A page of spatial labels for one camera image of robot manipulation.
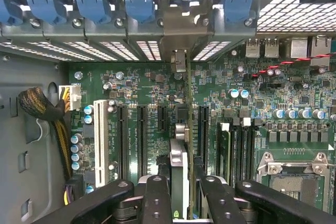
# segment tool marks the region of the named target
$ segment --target mounting hole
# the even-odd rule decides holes
[[[230,212],[226,212],[224,215],[225,215],[226,219],[231,219],[231,213]]]
[[[153,213],[153,217],[154,217],[155,219],[158,219],[158,218],[160,217],[159,212],[155,212],[155,213]]]

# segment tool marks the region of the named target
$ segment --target solid capacitor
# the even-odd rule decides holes
[[[321,111],[321,110],[314,110],[313,111],[313,118],[324,119],[324,112]]]
[[[79,168],[81,168],[83,166],[83,161],[79,160],[78,162],[73,162],[71,165],[71,168],[73,170],[79,170]]]
[[[83,152],[77,152],[77,153],[73,153],[71,155],[71,160],[74,162],[79,161],[81,158],[83,157]]]
[[[278,119],[283,118],[283,110],[273,110],[272,115]]]
[[[78,144],[74,144],[70,147],[70,150],[72,153],[77,153],[79,152],[80,150],[82,150],[83,148],[83,145],[81,143],[78,143]]]
[[[84,108],[84,114],[85,115],[91,115],[93,113],[93,106],[88,105]]]
[[[295,110],[286,110],[285,116],[289,119],[294,119],[296,117]]]
[[[239,94],[240,94],[241,98],[244,98],[244,99],[248,98],[248,95],[249,95],[249,93],[246,89],[239,89]]]
[[[86,115],[86,116],[84,117],[84,122],[85,122],[86,124],[91,124],[91,123],[93,122],[93,118],[92,118],[92,116],[90,116],[90,115]]]
[[[309,110],[299,110],[298,116],[300,118],[309,118]]]
[[[239,96],[239,92],[236,89],[230,89],[228,93],[231,98],[237,98]]]
[[[76,133],[70,138],[70,141],[72,144],[77,144],[78,142],[81,142],[83,139],[82,135],[79,133]]]

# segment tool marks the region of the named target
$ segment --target electrolytic capacitor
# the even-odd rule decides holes
[[[321,111],[321,110],[314,110],[313,111],[313,118],[324,119],[324,112]]]
[[[239,96],[239,92],[236,89],[230,89],[228,93],[231,98],[237,98]]]
[[[84,108],[85,115],[91,115],[93,113],[93,105],[88,105]]]
[[[286,111],[285,111],[285,116],[286,116],[288,119],[295,119],[295,117],[296,117],[295,110],[286,110]]]
[[[81,142],[83,139],[82,135],[79,134],[79,133],[76,133],[75,135],[73,135],[71,138],[70,138],[70,141],[72,144],[77,144],[79,142]]]
[[[298,116],[304,119],[309,118],[309,110],[299,110]]]
[[[238,66],[236,68],[234,68],[233,73],[243,73],[244,72],[244,67],[243,66]]]
[[[112,89],[112,83],[111,82],[105,82],[104,85],[103,85],[103,89],[105,90],[109,90],[109,89]]]
[[[91,123],[93,122],[93,117],[90,116],[90,115],[86,115],[86,116],[84,117],[84,122],[85,122],[86,124],[91,124]]]
[[[317,68],[317,69],[310,70],[309,73],[311,76],[317,76],[318,74],[323,74],[326,71],[327,71],[326,68]]]
[[[272,116],[278,119],[283,118],[283,110],[273,110]]]
[[[81,158],[83,157],[83,152],[77,152],[77,153],[73,153],[71,155],[71,160],[74,162],[79,161]]]
[[[83,166],[83,161],[79,160],[78,162],[73,162],[71,165],[71,168],[73,170],[79,170],[79,168],[81,168]]]
[[[77,153],[79,151],[81,151],[83,148],[83,145],[81,143],[78,143],[78,144],[74,144],[70,147],[70,150],[72,153]]]
[[[246,89],[239,89],[238,92],[241,98],[244,98],[244,99],[248,98],[249,92]]]

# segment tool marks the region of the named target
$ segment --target motherboard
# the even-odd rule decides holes
[[[80,154],[74,172],[84,174],[87,193],[99,186],[97,155],[108,167],[99,170],[103,184],[158,174],[160,157],[178,138],[176,124],[189,119],[191,89],[193,154],[208,175],[231,186],[253,179],[332,213],[336,73],[280,62],[238,49],[192,62],[191,85],[169,63],[71,64],[70,83],[82,95],[82,109],[71,112],[71,141]],[[106,122],[95,130],[98,114]]]

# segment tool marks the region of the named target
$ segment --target ventilation grille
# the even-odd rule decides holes
[[[149,60],[161,60],[158,42],[156,41],[137,41],[136,42]]]
[[[336,4],[273,0],[259,13],[258,32],[334,32]]]
[[[231,41],[223,41],[223,42],[212,41],[193,60],[195,61],[207,60],[211,56],[221,51],[224,47],[226,47],[230,43]]]

